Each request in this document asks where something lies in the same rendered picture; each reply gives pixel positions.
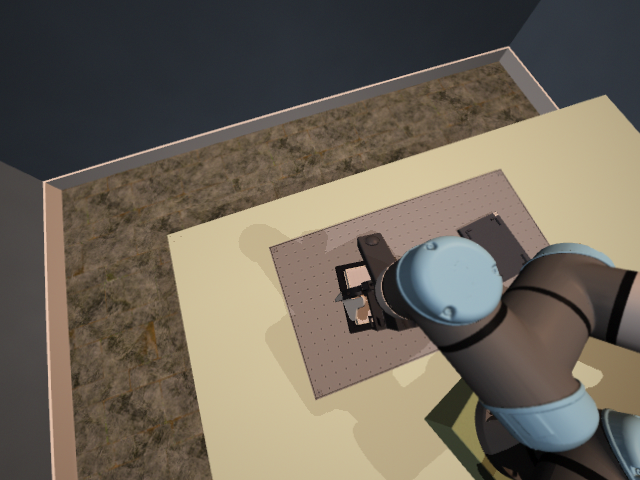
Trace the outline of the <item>brown rectangular base plate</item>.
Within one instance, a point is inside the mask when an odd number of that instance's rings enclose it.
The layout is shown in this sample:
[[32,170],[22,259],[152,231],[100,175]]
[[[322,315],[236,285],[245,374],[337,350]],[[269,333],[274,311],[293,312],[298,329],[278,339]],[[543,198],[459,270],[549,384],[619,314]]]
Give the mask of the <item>brown rectangular base plate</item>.
[[395,260],[497,212],[532,259],[550,246],[501,169],[269,247],[315,400],[439,351],[420,327],[350,334],[335,267],[381,233]]

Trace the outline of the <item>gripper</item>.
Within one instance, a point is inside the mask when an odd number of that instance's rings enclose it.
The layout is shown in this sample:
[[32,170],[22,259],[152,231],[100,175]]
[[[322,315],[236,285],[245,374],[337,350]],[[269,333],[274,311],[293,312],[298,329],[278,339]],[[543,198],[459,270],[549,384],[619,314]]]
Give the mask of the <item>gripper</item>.
[[[358,296],[360,298],[357,298]],[[371,312],[371,316],[368,316],[368,319],[372,330],[380,331],[384,329],[391,329],[395,331],[403,331],[419,327],[414,320],[402,320],[385,313],[385,311],[380,308],[381,306],[377,301],[375,286],[371,280],[365,281],[359,286],[341,291],[341,293],[339,293],[335,298],[335,302],[342,301],[350,320],[356,321],[358,309],[364,307],[366,304],[365,296],[367,296]],[[372,319],[374,324],[372,323]]]

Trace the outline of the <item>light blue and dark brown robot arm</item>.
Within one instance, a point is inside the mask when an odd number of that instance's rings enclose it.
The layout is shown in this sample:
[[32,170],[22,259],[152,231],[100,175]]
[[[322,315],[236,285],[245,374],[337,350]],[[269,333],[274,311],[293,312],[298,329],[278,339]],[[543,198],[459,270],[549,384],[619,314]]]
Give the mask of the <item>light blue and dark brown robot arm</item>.
[[502,295],[477,243],[420,245],[396,261],[381,233],[357,238],[381,308],[414,320],[477,395],[490,463],[512,480],[640,480],[640,416],[597,409],[572,375],[589,336],[640,353],[640,272],[557,243]]

